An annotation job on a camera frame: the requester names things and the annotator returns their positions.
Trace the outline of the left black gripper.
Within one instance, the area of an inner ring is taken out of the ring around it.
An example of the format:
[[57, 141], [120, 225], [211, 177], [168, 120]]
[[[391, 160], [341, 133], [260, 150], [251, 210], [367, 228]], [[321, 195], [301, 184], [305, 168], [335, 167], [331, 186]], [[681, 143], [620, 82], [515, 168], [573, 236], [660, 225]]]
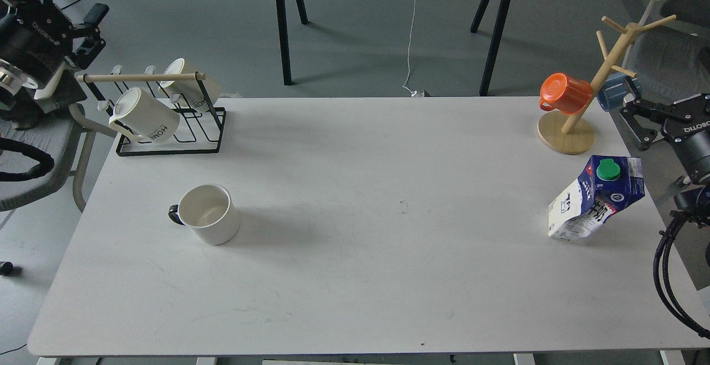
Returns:
[[[36, 86], [50, 82], [71, 49], [71, 21], [53, 0], [2, 0], [8, 13], [2, 18], [2, 69]], [[86, 36], [71, 54], [71, 64], [86, 70], [106, 47], [99, 24], [109, 6], [94, 4], [82, 22], [74, 24], [73, 36]]]

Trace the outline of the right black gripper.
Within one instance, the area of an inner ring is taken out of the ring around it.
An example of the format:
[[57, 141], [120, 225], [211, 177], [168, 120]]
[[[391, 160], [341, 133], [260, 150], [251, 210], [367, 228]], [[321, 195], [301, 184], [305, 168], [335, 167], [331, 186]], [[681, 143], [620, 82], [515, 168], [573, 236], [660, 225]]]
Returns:
[[[636, 138], [638, 151], [649, 150], [655, 143], [667, 140], [690, 181], [694, 184], [708, 183], [708, 94], [675, 100], [671, 105], [632, 99], [624, 104], [620, 115]], [[649, 120], [655, 126], [642, 126], [637, 118]]]

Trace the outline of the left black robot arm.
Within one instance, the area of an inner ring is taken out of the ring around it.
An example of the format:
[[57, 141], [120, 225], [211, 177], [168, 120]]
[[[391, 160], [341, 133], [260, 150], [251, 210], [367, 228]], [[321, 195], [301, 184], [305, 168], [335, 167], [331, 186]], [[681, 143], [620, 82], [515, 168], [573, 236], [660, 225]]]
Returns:
[[48, 113], [86, 100], [75, 78], [106, 42], [99, 24], [109, 11], [97, 3], [74, 23], [53, 0], [2, 0], [2, 119], [33, 128]]

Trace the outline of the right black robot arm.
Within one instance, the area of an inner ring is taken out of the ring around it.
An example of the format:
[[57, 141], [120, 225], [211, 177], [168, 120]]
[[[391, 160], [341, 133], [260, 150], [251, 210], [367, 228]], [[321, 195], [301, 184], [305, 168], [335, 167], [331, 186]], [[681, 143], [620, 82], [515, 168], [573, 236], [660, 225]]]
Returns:
[[672, 104], [659, 104], [628, 94], [620, 115], [636, 138], [639, 151], [667, 142], [694, 190], [674, 197], [677, 208], [708, 224], [709, 109], [708, 94], [696, 94]]

